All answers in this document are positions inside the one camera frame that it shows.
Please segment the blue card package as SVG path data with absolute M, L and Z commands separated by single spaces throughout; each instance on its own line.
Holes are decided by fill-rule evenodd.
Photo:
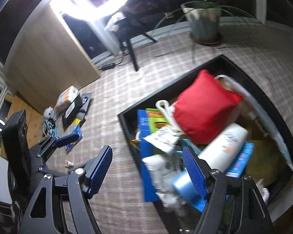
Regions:
M 244 143 L 240 153 L 225 173 L 225 176 L 240 178 L 253 153 L 255 145 Z

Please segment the black box on floor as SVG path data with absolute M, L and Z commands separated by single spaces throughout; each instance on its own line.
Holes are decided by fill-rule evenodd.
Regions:
M 75 119 L 83 121 L 91 104 L 92 93 L 78 94 L 62 116 L 63 129 L 67 130 Z

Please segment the white lotion bottle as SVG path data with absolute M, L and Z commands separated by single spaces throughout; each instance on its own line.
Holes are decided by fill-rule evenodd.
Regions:
M 199 153 L 198 158 L 205 160 L 210 168 L 225 172 L 240 153 L 247 136 L 248 131 L 245 128 L 232 123 Z M 186 201 L 193 201 L 198 197 L 186 170 L 174 179 L 173 186 Z

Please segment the black storage tray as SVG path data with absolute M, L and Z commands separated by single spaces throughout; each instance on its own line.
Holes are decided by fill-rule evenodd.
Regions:
M 162 87 L 146 98 L 138 101 L 131 107 L 118 114 L 118 120 L 123 130 L 125 139 L 130 142 L 138 129 L 138 111 L 155 106 L 159 100 L 173 100 L 196 83 L 198 77 L 210 84 L 211 77 L 218 74 L 226 74 L 241 84 L 256 101 L 267 112 L 272 122 L 289 151 L 290 160 L 293 164 L 293 136 L 283 120 L 281 114 L 272 104 L 260 87 L 233 61 L 221 54 L 210 61 L 190 70 L 173 82 Z M 199 96 L 192 94 L 183 98 L 177 106 L 177 120 L 182 129 L 189 135 L 195 144 L 208 144 L 225 128 L 229 123 L 228 117 L 234 106 L 241 102 L 239 97 L 232 101 L 223 100 L 220 107 L 216 108 L 216 97 L 220 94 L 220 85 L 215 85 L 211 90 L 204 87 L 199 91 Z

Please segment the white plastic bag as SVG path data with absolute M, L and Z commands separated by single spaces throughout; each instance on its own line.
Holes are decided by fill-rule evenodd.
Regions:
M 156 154 L 144 157 L 142 162 L 146 166 L 156 195 L 161 200 L 163 207 L 168 211 L 182 211 L 186 204 L 173 186 L 173 179 L 180 173 L 171 157 Z

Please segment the wooden cabinet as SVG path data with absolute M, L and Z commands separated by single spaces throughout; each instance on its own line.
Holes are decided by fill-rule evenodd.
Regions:
M 82 89 L 101 74 L 62 16 L 48 5 L 24 25 L 4 72 L 10 85 L 39 113 L 70 86 Z

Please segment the blue flat box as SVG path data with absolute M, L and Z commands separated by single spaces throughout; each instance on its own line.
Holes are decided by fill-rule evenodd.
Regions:
M 157 190 L 153 186 L 149 171 L 147 170 L 146 165 L 142 161 L 143 158 L 153 155 L 153 146 L 144 139 L 144 137 L 151 134 L 147 112 L 145 110 L 138 109 L 137 117 L 138 117 L 138 129 L 140 132 L 139 149 L 140 149 L 140 159 L 141 159 L 140 166 L 141 166 L 141 177 L 142 177 L 142 183 L 143 183 L 144 202 L 157 202 L 157 201 L 160 201 L 159 197 L 156 194 Z

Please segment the black power strip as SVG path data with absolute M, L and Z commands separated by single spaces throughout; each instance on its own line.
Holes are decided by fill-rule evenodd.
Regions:
M 103 65 L 99 70 L 106 71 L 106 70 L 114 69 L 115 67 L 116 67 L 115 63 L 110 63 L 107 65 Z

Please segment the red fabric pouch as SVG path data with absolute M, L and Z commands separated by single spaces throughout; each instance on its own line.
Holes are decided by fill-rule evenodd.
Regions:
M 177 98 L 173 117 L 195 144 L 209 144 L 239 115 L 243 97 L 201 70 Z

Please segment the green snack packet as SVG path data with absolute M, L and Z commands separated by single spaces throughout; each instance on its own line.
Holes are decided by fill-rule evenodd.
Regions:
M 155 133 L 164 126 L 169 125 L 167 119 L 157 108 L 147 108 L 146 113 L 151 134 Z

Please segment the black tripod stand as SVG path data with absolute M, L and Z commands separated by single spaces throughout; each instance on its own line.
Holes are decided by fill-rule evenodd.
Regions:
M 138 72 L 139 67 L 131 43 L 131 37 L 133 37 L 134 33 L 137 33 L 138 35 L 143 35 L 153 43 L 157 43 L 157 40 L 155 40 L 150 34 L 147 34 L 147 25 L 132 13 L 118 10 L 115 15 L 117 16 L 116 26 L 118 26 L 116 37 L 120 41 L 121 51 L 125 49 L 128 51 L 134 70 Z

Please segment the potted plant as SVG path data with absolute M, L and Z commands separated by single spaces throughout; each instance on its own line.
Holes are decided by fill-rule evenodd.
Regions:
M 260 21 L 251 13 L 237 6 L 227 4 L 228 0 L 191 0 L 182 3 L 179 8 L 166 12 L 160 21 L 154 26 L 151 34 L 166 21 L 179 13 L 179 17 L 167 32 L 174 31 L 177 24 L 186 20 L 190 27 L 190 36 L 195 43 L 202 45 L 215 45 L 220 38 L 220 23 L 223 14 L 237 23 L 258 24 Z

